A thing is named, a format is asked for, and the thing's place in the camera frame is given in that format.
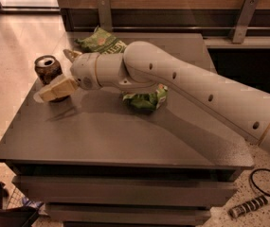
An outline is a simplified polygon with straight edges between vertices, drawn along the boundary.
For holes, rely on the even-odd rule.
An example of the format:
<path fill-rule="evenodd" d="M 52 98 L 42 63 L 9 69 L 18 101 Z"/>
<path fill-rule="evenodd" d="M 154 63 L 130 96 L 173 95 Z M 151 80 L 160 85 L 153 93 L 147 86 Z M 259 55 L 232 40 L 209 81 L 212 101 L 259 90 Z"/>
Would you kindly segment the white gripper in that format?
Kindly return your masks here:
<path fill-rule="evenodd" d="M 33 98 L 40 103 L 50 102 L 72 95 L 79 85 L 83 90 L 97 90 L 100 88 L 97 78 L 97 59 L 100 53 L 85 53 L 65 49 L 64 55 L 71 61 L 71 74 L 74 77 L 59 75 L 42 87 Z"/>

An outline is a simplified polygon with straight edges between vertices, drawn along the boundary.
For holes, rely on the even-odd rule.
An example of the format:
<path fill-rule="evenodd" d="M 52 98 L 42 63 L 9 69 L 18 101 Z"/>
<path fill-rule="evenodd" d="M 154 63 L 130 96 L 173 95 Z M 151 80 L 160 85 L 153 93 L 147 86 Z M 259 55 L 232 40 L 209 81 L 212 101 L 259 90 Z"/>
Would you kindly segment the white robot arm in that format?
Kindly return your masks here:
<path fill-rule="evenodd" d="M 133 42 L 119 54 L 81 54 L 72 60 L 70 72 L 53 79 L 34 99 L 48 102 L 79 88 L 145 94 L 163 84 L 270 153 L 270 94 L 180 61 L 153 44 Z"/>

